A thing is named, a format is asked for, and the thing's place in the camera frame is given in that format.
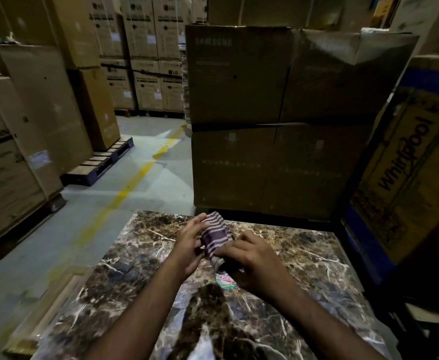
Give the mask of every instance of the yellow floor line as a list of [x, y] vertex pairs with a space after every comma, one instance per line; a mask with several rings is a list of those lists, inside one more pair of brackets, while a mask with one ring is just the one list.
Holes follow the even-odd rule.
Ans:
[[153, 161], [146, 163], [139, 170], [139, 172], [128, 181], [123, 189], [114, 197], [111, 203], [96, 214], [91, 223], [81, 231], [78, 239], [73, 243], [74, 248], [83, 248], [94, 238], [94, 236], [96, 236], [97, 232], [103, 227], [111, 212], [116, 210], [119, 205], [121, 205], [121, 203], [128, 197], [132, 190], [139, 184], [139, 182], [141, 182], [144, 176], [153, 167], [156, 161], [168, 151], [169, 146], [172, 145], [181, 135], [185, 127], [186, 125], [182, 125], [178, 130], [176, 130], [171, 137], [166, 140], [166, 143], [161, 147], [161, 149], [159, 149], [156, 154], [153, 155]]

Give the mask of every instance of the purple and white striped fabric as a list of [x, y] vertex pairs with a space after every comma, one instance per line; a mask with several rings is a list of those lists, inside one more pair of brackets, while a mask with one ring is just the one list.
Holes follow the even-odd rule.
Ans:
[[225, 260], [214, 256], [212, 253], [223, 244], [233, 241], [233, 236], [218, 212], [210, 213], [203, 222], [209, 223], [209, 227], [201, 233], [201, 241], [206, 248], [206, 255], [216, 272], [225, 273], [225, 271], [220, 268]]

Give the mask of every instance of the left hand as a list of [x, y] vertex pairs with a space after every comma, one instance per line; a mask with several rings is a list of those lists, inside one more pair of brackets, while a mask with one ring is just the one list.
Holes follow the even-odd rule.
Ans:
[[184, 280], [194, 273], [204, 258], [204, 251], [200, 249], [201, 240], [196, 239], [196, 236], [208, 228], [209, 224], [202, 222], [205, 218], [206, 214], [202, 213], [190, 220], [178, 233], [173, 250], [169, 254], [168, 259], [184, 273]]

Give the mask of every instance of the forearm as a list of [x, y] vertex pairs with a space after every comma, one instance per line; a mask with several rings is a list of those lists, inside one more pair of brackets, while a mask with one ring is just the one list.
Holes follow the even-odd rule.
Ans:
[[86, 360], [148, 359], [183, 282], [182, 275], [175, 262], [166, 259], [146, 288], [91, 347]]
[[292, 281], [277, 296], [277, 310], [303, 336], [316, 356], [325, 360], [384, 360], [355, 332], [329, 314]]

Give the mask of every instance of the hand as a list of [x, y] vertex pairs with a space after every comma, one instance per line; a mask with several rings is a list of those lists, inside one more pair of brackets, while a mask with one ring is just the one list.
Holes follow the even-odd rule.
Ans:
[[236, 240], [217, 248], [214, 254], [239, 262], [244, 272], [228, 274], [240, 287], [272, 305], [278, 302], [285, 289], [295, 285], [273, 248], [251, 231], [242, 232]]
[[201, 240], [196, 236], [201, 231], [208, 228], [209, 224], [202, 222], [206, 214], [199, 214], [190, 220], [176, 236], [173, 250], [168, 259], [174, 263], [176, 268], [183, 274], [183, 280], [186, 280], [197, 269], [199, 262], [204, 258], [204, 251], [201, 250]]

